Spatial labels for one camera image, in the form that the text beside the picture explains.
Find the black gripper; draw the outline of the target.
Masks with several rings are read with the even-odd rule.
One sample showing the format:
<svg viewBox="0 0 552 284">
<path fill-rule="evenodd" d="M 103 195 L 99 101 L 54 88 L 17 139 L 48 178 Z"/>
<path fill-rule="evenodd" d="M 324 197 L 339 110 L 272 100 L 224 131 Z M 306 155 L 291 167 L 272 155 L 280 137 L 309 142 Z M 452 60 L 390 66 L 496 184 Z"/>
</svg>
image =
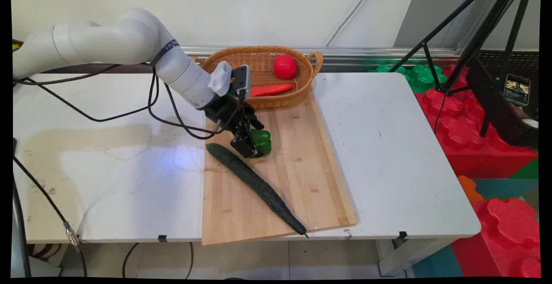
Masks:
<svg viewBox="0 0 552 284">
<path fill-rule="evenodd" d="M 230 145 L 243 158 L 257 158 L 260 154 L 252 142 L 251 129 L 263 130 L 264 125 L 256 117 L 255 109 L 245 100 L 232 95 L 219 97 L 215 95 L 211 101 L 201 107 L 207 119 L 219 123 L 215 132 L 230 131 L 234 135 Z"/>
</svg>

